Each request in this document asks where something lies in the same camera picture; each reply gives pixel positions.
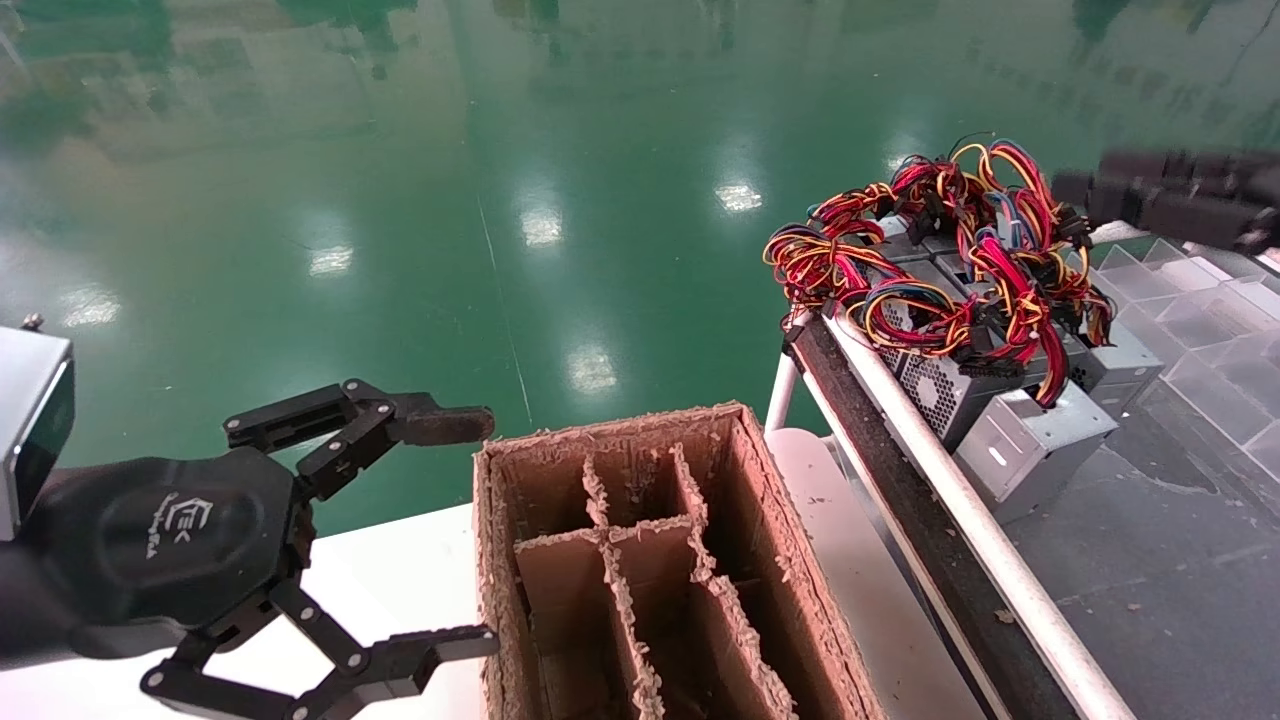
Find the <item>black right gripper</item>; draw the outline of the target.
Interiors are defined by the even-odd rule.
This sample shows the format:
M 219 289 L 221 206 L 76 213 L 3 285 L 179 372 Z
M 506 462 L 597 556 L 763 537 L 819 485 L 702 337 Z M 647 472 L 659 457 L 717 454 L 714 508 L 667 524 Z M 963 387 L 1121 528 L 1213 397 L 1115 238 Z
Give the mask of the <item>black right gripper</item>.
M 1060 170 L 1050 184 L 1093 225 L 1121 222 L 1166 240 L 1267 252 L 1277 249 L 1277 174 L 1275 151 L 1108 150 L 1098 174 Z

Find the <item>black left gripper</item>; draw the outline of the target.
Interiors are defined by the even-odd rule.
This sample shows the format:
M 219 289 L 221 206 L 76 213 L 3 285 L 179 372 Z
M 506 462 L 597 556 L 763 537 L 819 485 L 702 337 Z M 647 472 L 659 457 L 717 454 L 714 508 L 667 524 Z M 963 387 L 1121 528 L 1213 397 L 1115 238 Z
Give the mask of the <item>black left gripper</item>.
M 140 683 L 160 705 L 205 719 L 353 719 L 420 696 L 443 664 L 498 652 L 484 624 L 361 646 L 298 582 L 280 582 L 308 565 L 308 498 L 329 500 L 399 443 L 490 438 L 489 407 L 443 407 L 426 392 L 346 380 L 230 416 L 223 429 L 238 450 L 216 457 L 52 474 L 29 516 L 33 656 L 143 656 L 189 633 Z M 296 475 L 265 455 L 316 438 Z M 333 665 L 300 696 L 205 671 L 218 637 L 246 641 L 270 609 Z

